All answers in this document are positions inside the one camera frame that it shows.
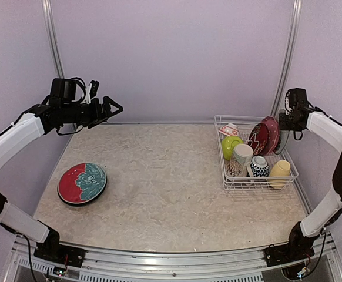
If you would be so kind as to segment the light blue flower plate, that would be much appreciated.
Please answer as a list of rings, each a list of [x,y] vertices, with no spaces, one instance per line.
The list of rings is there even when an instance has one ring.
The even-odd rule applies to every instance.
[[[287,141],[289,139],[289,134],[290,134],[289,131],[286,131],[286,130],[280,131],[279,142],[273,151],[274,154],[279,155],[284,150],[284,148],[286,147]]]

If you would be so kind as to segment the pink polka dot plate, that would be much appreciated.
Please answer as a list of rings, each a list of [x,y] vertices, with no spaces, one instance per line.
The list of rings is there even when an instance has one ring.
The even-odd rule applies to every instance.
[[[267,116],[264,118],[262,123],[267,126],[268,130],[267,144],[260,153],[262,156],[265,156],[274,152],[275,148],[277,147],[280,140],[280,126],[278,121],[272,116]]]

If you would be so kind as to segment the red and teal plate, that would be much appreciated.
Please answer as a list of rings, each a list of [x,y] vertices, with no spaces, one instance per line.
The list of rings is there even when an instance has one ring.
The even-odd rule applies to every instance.
[[[68,169],[60,178],[57,194],[70,206],[84,206],[96,200],[106,189],[105,170],[94,163],[80,163]]]

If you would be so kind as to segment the black striped rim plate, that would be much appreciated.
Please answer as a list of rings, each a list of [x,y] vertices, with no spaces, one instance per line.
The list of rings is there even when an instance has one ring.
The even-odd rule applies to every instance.
[[[57,186],[59,199],[68,206],[86,206],[97,201],[106,189],[107,178],[99,179],[80,179],[69,178],[60,180]]]

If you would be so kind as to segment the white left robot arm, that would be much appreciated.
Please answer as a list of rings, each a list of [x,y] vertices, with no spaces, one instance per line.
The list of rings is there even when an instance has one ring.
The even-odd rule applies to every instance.
[[[66,124],[91,129],[123,112],[123,106],[108,96],[96,97],[99,82],[86,85],[81,78],[55,78],[42,103],[20,114],[0,133],[0,170],[33,141]],[[37,243],[52,261],[65,256],[60,235],[53,228],[34,219],[0,192],[0,225]]]

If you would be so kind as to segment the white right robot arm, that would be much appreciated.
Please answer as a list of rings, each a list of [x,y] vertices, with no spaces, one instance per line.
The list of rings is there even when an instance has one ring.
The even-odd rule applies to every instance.
[[[291,230],[289,242],[284,247],[284,256],[297,260],[326,227],[332,225],[342,214],[342,123],[322,109],[313,106],[307,91],[291,88],[285,97],[286,111],[279,115],[280,129],[294,134],[308,131],[325,141],[336,151],[336,162],[330,165],[330,188],[314,210]]]

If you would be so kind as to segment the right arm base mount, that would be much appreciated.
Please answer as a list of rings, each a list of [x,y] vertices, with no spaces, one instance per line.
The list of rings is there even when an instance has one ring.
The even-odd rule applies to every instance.
[[[263,250],[267,267],[287,264],[298,260],[307,259],[315,255],[313,248],[291,249],[289,244],[269,245]]]

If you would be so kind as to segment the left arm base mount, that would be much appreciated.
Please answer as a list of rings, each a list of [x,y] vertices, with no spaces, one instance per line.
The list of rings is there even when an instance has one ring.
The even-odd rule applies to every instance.
[[[37,246],[34,256],[56,264],[81,268],[85,259],[86,250],[61,244],[54,250]]]

